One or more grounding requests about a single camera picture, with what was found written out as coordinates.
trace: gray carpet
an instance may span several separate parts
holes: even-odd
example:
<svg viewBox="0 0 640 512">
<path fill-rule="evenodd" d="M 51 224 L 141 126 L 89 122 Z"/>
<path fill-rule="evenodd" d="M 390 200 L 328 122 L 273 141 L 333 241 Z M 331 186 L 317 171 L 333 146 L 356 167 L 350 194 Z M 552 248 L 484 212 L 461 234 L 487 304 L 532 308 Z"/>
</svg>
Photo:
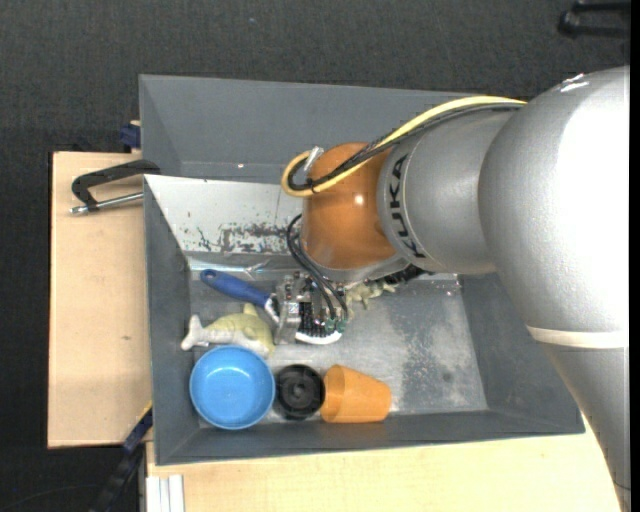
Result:
<svg viewBox="0 0 640 512">
<path fill-rule="evenodd" d="M 142 72 L 529 98 L 628 60 L 620 40 L 560 36 L 569 5 L 0 0 L 0 512 L 85 510 L 118 457 L 44 449 L 49 151 L 121 151 Z"/>
</svg>

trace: wires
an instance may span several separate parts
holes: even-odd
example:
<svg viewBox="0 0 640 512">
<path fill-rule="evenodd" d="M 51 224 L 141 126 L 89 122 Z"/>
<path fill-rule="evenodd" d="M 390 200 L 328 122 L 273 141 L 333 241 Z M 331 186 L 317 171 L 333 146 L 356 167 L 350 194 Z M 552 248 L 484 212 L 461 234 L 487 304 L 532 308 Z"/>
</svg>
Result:
<svg viewBox="0 0 640 512">
<path fill-rule="evenodd" d="M 293 182 L 293 177 L 310 155 L 310 151 L 305 151 L 289 162 L 289 165 L 287 165 L 282 174 L 280 185 L 284 191 L 291 196 L 309 197 L 333 187 L 336 183 L 359 170 L 371 157 L 398 144 L 407 137 L 411 137 L 421 131 L 433 128 L 444 121 L 470 112 L 496 109 L 511 110 L 520 108 L 524 104 L 525 102 L 523 101 L 494 96 L 471 96 L 469 98 L 449 101 L 423 112 L 400 128 L 368 144 L 329 174 L 317 180 L 308 179 L 304 184 L 300 185 Z"/>
<path fill-rule="evenodd" d="M 287 226 L 286 236 L 287 236 L 287 247 L 289 248 L 289 252 L 291 252 L 291 256 L 293 256 L 293 259 L 296 260 L 298 264 L 301 267 L 303 267 L 307 272 L 309 272 L 309 274 L 311 274 L 311 277 L 313 278 L 316 285 L 318 286 L 318 290 L 320 290 L 322 297 L 327 303 L 331 318 L 334 318 L 334 319 L 336 318 L 336 310 L 335 310 L 335 307 L 333 306 L 333 301 L 331 300 L 331 297 L 327 293 L 327 290 L 329 290 L 329 292 L 331 292 L 331 295 L 338 301 L 338 303 L 340 304 L 340 307 L 344 312 L 345 318 L 347 318 L 349 314 L 349 310 L 347 308 L 347 303 L 345 302 L 344 297 L 342 297 L 342 295 L 340 295 L 336 291 L 336 289 L 331 285 L 331 283 L 329 283 L 329 281 L 320 273 L 320 271 L 314 266 L 314 264 L 307 257 L 307 255 L 302 251 L 302 248 L 300 247 L 300 244 L 299 244 L 300 234 L 295 234 L 295 235 L 293 234 L 293 228 L 295 227 L 295 225 L 297 224 L 297 222 L 300 220 L 301 217 L 302 217 L 302 214 L 296 215 Z"/>
</svg>

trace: wooden table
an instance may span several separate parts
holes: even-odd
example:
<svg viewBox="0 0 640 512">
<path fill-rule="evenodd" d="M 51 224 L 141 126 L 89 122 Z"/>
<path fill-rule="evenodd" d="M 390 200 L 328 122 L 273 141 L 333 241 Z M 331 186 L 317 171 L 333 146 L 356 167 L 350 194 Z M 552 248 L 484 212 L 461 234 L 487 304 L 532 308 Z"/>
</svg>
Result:
<svg viewBox="0 0 640 512">
<path fill-rule="evenodd" d="M 119 443 L 151 398 L 142 210 L 73 217 L 74 177 L 139 154 L 56 153 L 52 173 L 50 448 Z M 139 190 L 140 179 L 96 196 Z M 618 511 L 599 445 L 580 435 L 156 466 L 188 512 Z"/>
</svg>

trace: blue bowl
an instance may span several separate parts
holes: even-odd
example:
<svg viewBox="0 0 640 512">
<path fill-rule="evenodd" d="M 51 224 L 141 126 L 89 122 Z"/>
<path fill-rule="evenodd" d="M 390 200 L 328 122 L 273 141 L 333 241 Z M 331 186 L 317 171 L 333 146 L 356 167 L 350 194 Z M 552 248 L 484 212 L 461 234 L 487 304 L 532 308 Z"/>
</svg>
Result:
<svg viewBox="0 0 640 512">
<path fill-rule="evenodd" d="M 224 346 L 203 355 L 191 371 L 191 402 L 212 425 L 239 430 L 258 423 L 271 409 L 275 379 L 259 355 Z"/>
</svg>

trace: gray robot arm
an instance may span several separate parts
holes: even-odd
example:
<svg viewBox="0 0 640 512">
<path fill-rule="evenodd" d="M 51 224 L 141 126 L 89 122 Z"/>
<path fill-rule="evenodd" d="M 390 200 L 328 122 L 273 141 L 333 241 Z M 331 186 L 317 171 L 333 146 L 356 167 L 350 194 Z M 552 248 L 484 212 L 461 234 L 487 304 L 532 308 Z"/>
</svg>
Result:
<svg viewBox="0 0 640 512">
<path fill-rule="evenodd" d="M 625 510 L 629 83 L 629 67 L 579 76 L 517 112 L 444 123 L 394 149 L 378 188 L 382 227 L 405 259 L 498 272 L 587 416 Z"/>
</svg>

